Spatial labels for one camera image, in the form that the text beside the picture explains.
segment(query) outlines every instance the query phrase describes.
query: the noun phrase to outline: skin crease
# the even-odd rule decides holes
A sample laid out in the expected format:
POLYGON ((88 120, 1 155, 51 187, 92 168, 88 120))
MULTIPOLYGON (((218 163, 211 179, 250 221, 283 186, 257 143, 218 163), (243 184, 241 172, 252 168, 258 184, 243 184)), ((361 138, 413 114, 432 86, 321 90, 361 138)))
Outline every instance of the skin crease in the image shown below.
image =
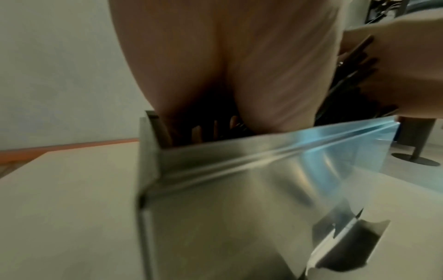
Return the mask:
POLYGON ((403 116, 443 117, 441 12, 343 33, 346 2, 340 0, 109 3, 131 71, 174 145, 190 143, 197 125, 210 134, 215 119, 219 129, 228 127, 233 104, 256 133, 311 127, 339 49, 346 52, 369 34, 375 41, 367 52, 380 59, 379 71, 362 91, 398 105, 403 116))

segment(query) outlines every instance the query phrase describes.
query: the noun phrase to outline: silver metal container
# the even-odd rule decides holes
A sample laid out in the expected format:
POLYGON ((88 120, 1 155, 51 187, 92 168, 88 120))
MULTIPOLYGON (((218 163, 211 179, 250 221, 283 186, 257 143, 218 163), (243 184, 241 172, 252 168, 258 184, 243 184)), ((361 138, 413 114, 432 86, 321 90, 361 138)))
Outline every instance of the silver metal container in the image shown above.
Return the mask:
POLYGON ((350 269, 364 265, 387 223, 359 213, 397 127, 387 117, 167 148, 155 117, 142 119, 137 214, 147 278, 288 280, 307 267, 346 270, 337 262, 355 247, 356 226, 375 237, 350 269))

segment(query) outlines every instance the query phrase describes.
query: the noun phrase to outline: orange baseboard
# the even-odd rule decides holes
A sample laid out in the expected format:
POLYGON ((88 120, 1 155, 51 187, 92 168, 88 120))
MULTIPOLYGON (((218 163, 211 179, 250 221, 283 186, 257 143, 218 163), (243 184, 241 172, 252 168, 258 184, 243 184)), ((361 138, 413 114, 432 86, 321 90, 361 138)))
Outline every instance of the orange baseboard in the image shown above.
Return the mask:
POLYGON ((0 164, 7 164, 15 161, 31 161, 47 152, 130 142, 138 142, 138 138, 0 151, 0 164))

